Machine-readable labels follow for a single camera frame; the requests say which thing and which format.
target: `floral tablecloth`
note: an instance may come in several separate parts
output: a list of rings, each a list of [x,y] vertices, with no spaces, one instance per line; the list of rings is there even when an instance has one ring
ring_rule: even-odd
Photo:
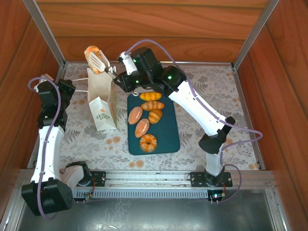
[[[124,70],[117,65],[117,72]],[[192,79],[197,92],[218,112],[233,116],[236,124],[246,127],[231,67],[181,66]],[[65,79],[87,77],[87,64],[69,64]],[[78,90],[87,90],[87,81],[74,81]],[[84,160],[91,169],[101,170],[204,170],[205,153],[198,146],[204,135],[199,124],[175,103],[180,135],[180,150],[171,154],[133,156],[128,152],[127,96],[116,86],[117,127],[115,130],[97,131],[90,113],[87,94],[75,92],[66,112],[68,120],[60,148],[60,168]],[[249,134],[232,129],[226,143],[249,139]],[[224,163],[231,163],[241,170],[257,170],[256,158],[250,143],[227,149]]]

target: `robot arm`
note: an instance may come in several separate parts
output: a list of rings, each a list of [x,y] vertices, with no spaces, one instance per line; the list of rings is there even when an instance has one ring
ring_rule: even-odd
[[[214,119],[196,98],[220,120],[230,124],[234,124],[235,120],[215,111],[198,93],[194,97],[186,76],[175,66],[163,68],[151,49],[142,47],[131,55],[123,52],[118,60],[129,70],[114,79],[125,92],[137,87],[153,89],[181,105],[201,125],[205,135],[199,141],[199,146],[206,152],[205,170],[214,178],[212,182],[217,182],[215,178],[219,178],[224,170],[220,162],[221,149],[231,128]]]
[[[41,207],[45,214],[70,209],[73,204],[72,190],[77,183],[84,178],[85,169],[82,166],[67,167],[65,173],[59,172],[59,149],[64,137],[67,114],[65,109],[75,91],[71,80],[60,80],[57,85],[61,96],[61,107],[58,117],[51,128],[45,149],[45,161],[43,163],[43,177],[40,188]],[[58,108],[59,99],[54,86],[41,81],[34,89],[39,93],[42,100],[42,110],[38,117],[39,128],[39,151],[31,183],[22,186],[21,195],[34,215],[39,216],[38,187],[42,167],[44,141],[48,130],[52,125]]]

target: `paper bag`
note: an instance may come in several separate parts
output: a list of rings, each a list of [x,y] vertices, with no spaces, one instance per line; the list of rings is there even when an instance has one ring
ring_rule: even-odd
[[[88,72],[88,102],[98,131],[116,129],[116,91],[113,78],[107,73]]]

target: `bread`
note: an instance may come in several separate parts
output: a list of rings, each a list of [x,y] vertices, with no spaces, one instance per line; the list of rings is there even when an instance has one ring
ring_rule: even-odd
[[[101,61],[103,61],[103,58],[100,54],[100,49],[98,49],[97,46],[89,46],[86,48],[86,50],[84,51],[86,60],[89,64],[89,57],[90,57],[90,52],[93,52]],[[93,67],[92,65],[89,64],[89,67],[91,68],[91,70],[93,71],[93,73],[95,74],[100,74],[102,73],[101,71],[97,70],[95,67]]]
[[[145,101],[159,100],[162,97],[162,94],[158,92],[145,92],[141,93],[139,97]]]
[[[159,102],[159,101],[148,101],[145,102],[141,105],[141,108],[145,111],[151,111],[154,109],[163,109],[164,108],[164,104]]]
[[[139,145],[144,152],[150,153],[156,149],[157,139],[154,135],[145,134],[141,137]]]
[[[142,116],[142,108],[141,107],[134,107],[128,116],[128,123],[135,124],[137,123]]]
[[[151,110],[149,113],[149,121],[151,124],[156,124],[162,116],[163,113],[160,109]]]
[[[140,138],[141,136],[143,136],[148,131],[149,126],[150,126],[150,122],[148,119],[140,120],[136,126],[135,136],[137,138]]]

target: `dark green cutting board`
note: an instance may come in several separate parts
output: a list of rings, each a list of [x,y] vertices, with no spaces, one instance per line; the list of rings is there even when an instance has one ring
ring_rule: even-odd
[[[180,149],[179,131],[173,101],[165,96],[162,96],[158,101],[165,105],[162,109],[163,116],[158,123],[150,123],[149,130],[146,133],[152,134],[157,138],[157,148],[151,153],[141,150],[139,146],[140,138],[135,137],[137,123],[134,125],[128,124],[128,150],[132,155],[175,153]],[[128,115],[134,107],[141,106],[145,102],[139,96],[129,95],[127,99]],[[143,111],[140,119],[148,117],[149,112]]]

